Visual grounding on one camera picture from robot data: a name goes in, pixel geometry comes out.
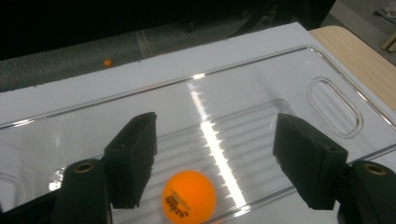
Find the orange ping pong ball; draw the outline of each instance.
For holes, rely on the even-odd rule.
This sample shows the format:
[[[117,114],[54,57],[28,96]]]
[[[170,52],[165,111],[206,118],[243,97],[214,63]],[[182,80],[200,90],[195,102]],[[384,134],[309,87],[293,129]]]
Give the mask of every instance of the orange ping pong ball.
[[[162,200],[163,211],[173,223],[202,223],[215,210],[216,192],[205,175],[183,171],[166,183]]]

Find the white surface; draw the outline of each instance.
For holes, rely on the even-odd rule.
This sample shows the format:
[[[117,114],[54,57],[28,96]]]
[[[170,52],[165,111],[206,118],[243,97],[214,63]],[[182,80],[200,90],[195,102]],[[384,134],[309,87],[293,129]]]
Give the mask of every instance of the white surface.
[[[140,63],[126,64],[94,74],[1,93],[0,123],[28,118],[129,90],[149,87],[174,78],[193,76],[203,71],[248,61],[262,55],[302,45],[317,46],[330,55],[315,38],[299,24],[294,23],[199,48],[185,49],[154,57]],[[346,71],[340,63],[337,66]],[[254,210],[247,216],[234,219],[232,223],[335,223],[334,218],[334,212],[313,212],[307,209],[298,195],[292,194],[261,209]]]

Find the gray surface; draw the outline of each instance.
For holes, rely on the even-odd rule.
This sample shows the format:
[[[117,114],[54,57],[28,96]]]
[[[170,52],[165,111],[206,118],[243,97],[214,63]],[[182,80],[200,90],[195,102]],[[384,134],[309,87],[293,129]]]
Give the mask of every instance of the gray surface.
[[[50,50],[0,62],[0,92],[36,86],[136,62],[167,52],[219,41],[234,33],[248,18],[231,17],[197,22],[189,33],[179,24],[131,32],[72,47]],[[260,24],[256,29],[263,29]]]
[[[338,25],[352,31],[390,62],[396,64],[396,53],[388,53],[380,45],[395,27],[370,13],[367,4],[387,0],[338,0],[322,26]],[[0,62],[0,92],[36,86],[69,77],[131,63],[176,50],[226,39],[248,19],[230,17],[211,22],[198,22],[188,33],[179,24],[169,24],[144,31],[131,32],[107,39],[56,49]],[[267,28],[259,22],[253,31]]]

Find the transparent plastic lid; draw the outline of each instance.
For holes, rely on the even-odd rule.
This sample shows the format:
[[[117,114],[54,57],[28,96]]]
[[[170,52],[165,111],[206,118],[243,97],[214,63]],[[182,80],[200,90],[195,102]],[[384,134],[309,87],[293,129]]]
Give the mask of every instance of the transparent plastic lid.
[[[158,115],[152,176],[140,207],[114,210],[115,223],[167,223],[163,187],[184,170],[198,170],[215,185],[209,222],[293,191],[272,155],[279,112],[310,122],[347,149],[349,161],[390,152],[396,143],[390,119],[326,56],[301,47],[1,124],[3,209],[59,188],[64,167],[101,158],[132,117],[151,111]]]

